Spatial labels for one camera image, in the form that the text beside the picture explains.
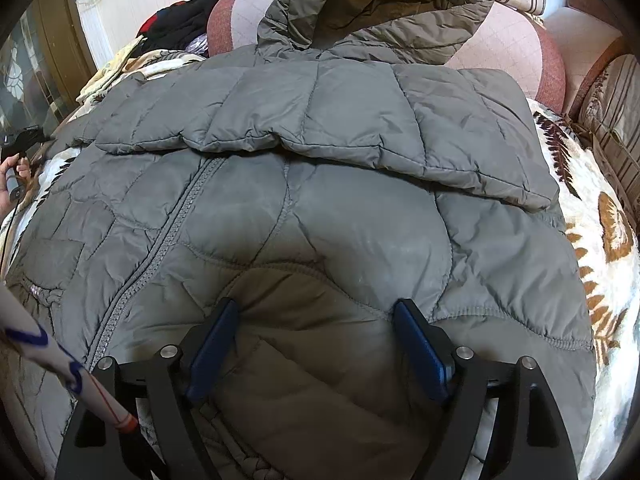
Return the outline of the person's left hand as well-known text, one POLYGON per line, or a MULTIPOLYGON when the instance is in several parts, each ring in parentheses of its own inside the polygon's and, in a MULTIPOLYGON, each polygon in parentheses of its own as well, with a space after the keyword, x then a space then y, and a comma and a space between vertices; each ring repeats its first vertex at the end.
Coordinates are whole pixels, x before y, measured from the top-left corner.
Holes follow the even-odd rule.
POLYGON ((17 179, 30 179, 29 160, 20 154, 7 157, 0 166, 0 220, 17 204, 17 179))

